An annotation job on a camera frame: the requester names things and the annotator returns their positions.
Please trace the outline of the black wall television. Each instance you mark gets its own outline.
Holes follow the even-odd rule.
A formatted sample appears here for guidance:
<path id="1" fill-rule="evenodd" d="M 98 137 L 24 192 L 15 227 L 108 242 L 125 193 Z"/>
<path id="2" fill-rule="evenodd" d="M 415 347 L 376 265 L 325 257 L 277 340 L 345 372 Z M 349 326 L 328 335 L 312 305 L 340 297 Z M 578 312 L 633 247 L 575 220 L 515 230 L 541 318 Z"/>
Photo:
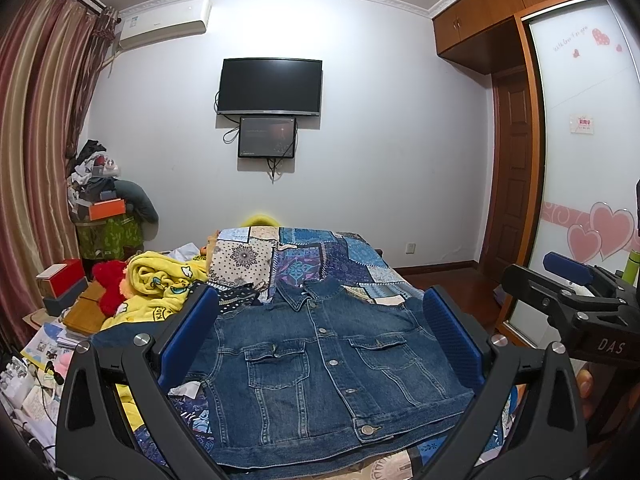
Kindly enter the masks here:
<path id="1" fill-rule="evenodd" d="M 323 66 L 304 58 L 226 58 L 217 112 L 319 116 Z"/>

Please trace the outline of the striped red curtain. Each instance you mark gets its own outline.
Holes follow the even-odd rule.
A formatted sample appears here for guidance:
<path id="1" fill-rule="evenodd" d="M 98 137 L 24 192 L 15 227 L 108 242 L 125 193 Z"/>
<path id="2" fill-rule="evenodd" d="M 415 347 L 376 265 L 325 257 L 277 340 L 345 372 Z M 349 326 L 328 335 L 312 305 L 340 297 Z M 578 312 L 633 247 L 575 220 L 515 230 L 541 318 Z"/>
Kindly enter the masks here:
<path id="1" fill-rule="evenodd" d="M 26 0 L 1 38 L 1 335 L 22 346 L 36 276 L 79 255 L 66 179 L 118 13 Z"/>

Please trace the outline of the white sliding wardrobe door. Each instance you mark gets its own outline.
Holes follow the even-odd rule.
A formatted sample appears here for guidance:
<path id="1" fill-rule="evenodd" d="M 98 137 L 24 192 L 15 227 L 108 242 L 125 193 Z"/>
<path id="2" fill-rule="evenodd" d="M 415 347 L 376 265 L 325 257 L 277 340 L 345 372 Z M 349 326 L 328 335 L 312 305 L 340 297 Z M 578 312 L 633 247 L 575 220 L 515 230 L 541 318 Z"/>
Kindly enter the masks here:
<path id="1" fill-rule="evenodd" d="M 622 270 L 639 248 L 639 45 L 608 0 L 526 16 L 541 88 L 544 182 L 529 267 L 557 252 Z"/>

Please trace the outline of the navy dotted bandana cloth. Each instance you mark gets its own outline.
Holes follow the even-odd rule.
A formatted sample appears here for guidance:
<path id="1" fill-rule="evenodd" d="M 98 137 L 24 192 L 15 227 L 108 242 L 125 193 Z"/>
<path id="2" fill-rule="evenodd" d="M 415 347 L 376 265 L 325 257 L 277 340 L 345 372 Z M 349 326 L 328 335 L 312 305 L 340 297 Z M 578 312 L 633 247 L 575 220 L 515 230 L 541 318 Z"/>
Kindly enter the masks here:
<path id="1" fill-rule="evenodd" d="M 207 285 L 213 287 L 218 294 L 220 314 L 263 306 L 269 301 L 268 292 L 252 282 L 228 286 L 208 281 Z"/>

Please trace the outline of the pink plush toy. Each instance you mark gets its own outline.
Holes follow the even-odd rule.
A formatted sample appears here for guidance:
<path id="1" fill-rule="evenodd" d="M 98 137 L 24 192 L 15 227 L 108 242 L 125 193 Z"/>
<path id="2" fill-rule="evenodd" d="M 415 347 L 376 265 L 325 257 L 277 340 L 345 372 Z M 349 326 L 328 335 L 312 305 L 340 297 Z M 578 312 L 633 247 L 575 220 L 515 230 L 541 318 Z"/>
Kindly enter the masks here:
<path id="1" fill-rule="evenodd" d="M 74 352 L 70 351 L 70 349 L 65 349 L 53 360 L 53 367 L 56 374 L 60 374 L 63 378 L 66 377 L 73 354 Z"/>

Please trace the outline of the red and white box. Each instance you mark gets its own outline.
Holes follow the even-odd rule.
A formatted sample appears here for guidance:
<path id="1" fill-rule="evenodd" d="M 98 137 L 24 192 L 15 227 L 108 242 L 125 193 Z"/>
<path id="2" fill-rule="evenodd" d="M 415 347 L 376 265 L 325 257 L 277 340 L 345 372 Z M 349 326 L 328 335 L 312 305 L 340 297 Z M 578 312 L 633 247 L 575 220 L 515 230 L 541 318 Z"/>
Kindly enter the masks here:
<path id="1" fill-rule="evenodd" d="M 80 259 L 65 259 L 51 264 L 36 275 L 37 287 L 43 298 L 58 298 L 85 277 Z"/>

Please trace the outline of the wooden box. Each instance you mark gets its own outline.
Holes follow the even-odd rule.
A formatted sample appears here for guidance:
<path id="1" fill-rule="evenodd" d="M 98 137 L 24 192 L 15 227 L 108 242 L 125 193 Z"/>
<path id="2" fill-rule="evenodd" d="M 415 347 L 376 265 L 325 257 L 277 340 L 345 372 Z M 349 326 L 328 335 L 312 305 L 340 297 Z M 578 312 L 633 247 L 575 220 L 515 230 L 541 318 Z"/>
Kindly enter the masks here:
<path id="1" fill-rule="evenodd" d="M 99 301 L 104 295 L 105 288 L 96 281 L 92 281 L 88 287 L 76 299 L 73 307 L 68 310 L 62 323 L 72 332 L 93 335 L 97 333 L 106 316 L 99 306 Z"/>

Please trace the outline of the green bottle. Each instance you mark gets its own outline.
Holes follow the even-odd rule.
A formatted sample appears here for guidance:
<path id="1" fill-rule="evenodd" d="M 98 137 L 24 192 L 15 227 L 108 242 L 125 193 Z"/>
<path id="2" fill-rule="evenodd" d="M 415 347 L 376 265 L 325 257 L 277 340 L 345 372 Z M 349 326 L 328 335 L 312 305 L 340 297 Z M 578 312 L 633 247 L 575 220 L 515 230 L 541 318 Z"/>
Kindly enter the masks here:
<path id="1" fill-rule="evenodd" d="M 637 252 L 636 250 L 632 250 L 628 255 L 628 258 L 623 270 L 623 274 L 622 274 L 622 280 L 629 285 L 636 284 L 636 279 L 638 278 L 639 270 L 640 270 L 640 252 Z"/>

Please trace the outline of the brown wooden door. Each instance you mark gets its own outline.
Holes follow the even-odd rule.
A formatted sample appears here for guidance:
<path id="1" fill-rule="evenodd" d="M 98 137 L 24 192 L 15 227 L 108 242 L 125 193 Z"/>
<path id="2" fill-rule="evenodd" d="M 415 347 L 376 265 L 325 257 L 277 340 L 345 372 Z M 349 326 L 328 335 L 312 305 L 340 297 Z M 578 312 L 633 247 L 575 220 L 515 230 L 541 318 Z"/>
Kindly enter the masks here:
<path id="1" fill-rule="evenodd" d="M 532 108 L 524 70 L 492 78 L 496 112 L 494 178 L 480 270 L 498 282 L 518 258 L 532 173 Z"/>

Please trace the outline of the white air conditioner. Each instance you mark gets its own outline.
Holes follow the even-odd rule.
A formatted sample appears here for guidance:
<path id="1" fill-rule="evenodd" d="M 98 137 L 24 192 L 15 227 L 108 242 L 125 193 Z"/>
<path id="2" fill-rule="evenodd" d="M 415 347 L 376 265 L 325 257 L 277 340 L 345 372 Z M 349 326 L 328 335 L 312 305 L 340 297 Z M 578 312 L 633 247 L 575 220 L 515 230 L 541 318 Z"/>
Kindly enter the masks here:
<path id="1" fill-rule="evenodd" d="M 158 42 L 206 33 L 209 0 L 190 0 L 132 14 L 122 21 L 119 49 L 129 51 Z"/>

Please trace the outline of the blue denim jacket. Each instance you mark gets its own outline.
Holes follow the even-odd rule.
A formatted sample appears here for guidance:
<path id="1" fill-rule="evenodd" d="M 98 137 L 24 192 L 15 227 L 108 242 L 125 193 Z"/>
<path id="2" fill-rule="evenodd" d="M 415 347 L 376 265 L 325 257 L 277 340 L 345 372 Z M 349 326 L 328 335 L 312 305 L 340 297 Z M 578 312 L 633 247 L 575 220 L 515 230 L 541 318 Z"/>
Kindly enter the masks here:
<path id="1" fill-rule="evenodd" d="M 386 306 L 333 278 L 223 307 L 169 399 L 233 479 L 328 474 L 452 428 L 472 399 L 419 298 Z"/>

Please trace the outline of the patchwork blue quilt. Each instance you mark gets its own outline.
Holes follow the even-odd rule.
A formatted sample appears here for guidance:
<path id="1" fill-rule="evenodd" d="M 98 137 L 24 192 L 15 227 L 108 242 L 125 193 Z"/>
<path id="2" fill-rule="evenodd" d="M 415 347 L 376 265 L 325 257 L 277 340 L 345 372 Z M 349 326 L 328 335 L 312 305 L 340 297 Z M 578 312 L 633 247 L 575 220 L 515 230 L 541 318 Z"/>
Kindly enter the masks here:
<path id="1" fill-rule="evenodd" d="M 423 299 L 420 290 L 352 233 L 273 226 L 228 229 L 218 235 L 206 269 L 207 281 L 228 286 L 252 282 L 268 292 L 269 301 L 279 283 L 299 286 L 325 278 L 372 304 Z M 413 445 L 438 445 L 452 428 Z"/>

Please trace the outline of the red plush toy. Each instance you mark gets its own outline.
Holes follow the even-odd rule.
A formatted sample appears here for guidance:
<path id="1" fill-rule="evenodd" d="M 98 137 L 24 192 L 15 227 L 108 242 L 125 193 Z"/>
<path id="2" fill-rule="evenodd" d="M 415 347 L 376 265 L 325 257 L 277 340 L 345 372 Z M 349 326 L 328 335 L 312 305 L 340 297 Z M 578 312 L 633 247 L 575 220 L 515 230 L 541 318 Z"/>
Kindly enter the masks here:
<path id="1" fill-rule="evenodd" d="M 93 279 L 104 289 L 99 299 L 101 312 L 110 318 L 126 300 L 120 291 L 120 283 L 125 278 L 127 263 L 120 260 L 108 260 L 96 263 L 92 268 Z"/>

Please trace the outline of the dark green pillow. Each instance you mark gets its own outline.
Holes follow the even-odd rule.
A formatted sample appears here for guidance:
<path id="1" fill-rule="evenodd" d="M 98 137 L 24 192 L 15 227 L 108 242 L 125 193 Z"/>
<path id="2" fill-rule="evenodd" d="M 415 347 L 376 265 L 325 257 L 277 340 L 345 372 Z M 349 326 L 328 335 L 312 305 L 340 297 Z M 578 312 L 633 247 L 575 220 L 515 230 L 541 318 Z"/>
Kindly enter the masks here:
<path id="1" fill-rule="evenodd" d="M 153 206 L 152 200 L 144 189 L 137 183 L 116 179 L 114 181 L 115 192 L 118 198 L 125 201 L 127 206 L 131 206 L 142 221 L 149 224 L 157 224 L 160 217 Z"/>

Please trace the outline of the orange shoe box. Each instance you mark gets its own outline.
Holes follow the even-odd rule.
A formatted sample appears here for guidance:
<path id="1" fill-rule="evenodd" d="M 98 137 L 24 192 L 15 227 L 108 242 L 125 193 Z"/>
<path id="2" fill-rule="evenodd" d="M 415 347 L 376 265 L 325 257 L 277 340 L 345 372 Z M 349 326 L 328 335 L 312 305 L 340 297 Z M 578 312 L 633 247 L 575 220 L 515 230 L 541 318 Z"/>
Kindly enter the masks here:
<path id="1" fill-rule="evenodd" d="M 89 207 L 89 219 L 91 221 L 103 220 L 106 218 L 120 216 L 126 212 L 126 202 L 121 198 L 114 200 L 104 200 Z"/>

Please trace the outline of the small black wall monitor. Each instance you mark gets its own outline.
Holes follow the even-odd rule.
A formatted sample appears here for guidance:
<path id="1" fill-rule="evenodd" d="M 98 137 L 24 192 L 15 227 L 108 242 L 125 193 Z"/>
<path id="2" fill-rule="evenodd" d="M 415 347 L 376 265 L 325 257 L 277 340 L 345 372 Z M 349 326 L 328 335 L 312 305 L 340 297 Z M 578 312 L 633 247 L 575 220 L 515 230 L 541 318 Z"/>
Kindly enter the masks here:
<path id="1" fill-rule="evenodd" d="M 293 158 L 297 136 L 294 117 L 252 116 L 240 120 L 239 158 Z"/>

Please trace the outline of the yellow fleece blanket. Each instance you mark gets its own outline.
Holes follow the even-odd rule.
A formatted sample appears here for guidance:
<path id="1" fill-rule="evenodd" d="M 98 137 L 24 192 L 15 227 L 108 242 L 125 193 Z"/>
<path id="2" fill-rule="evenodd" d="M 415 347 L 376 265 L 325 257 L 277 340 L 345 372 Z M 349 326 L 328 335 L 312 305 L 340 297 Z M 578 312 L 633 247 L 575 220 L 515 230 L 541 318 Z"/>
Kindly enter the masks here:
<path id="1" fill-rule="evenodd" d="M 127 262 L 120 291 L 126 300 L 100 331 L 120 324 L 159 323 L 177 314 L 195 282 L 207 280 L 204 256 L 180 261 L 159 252 L 142 252 Z"/>

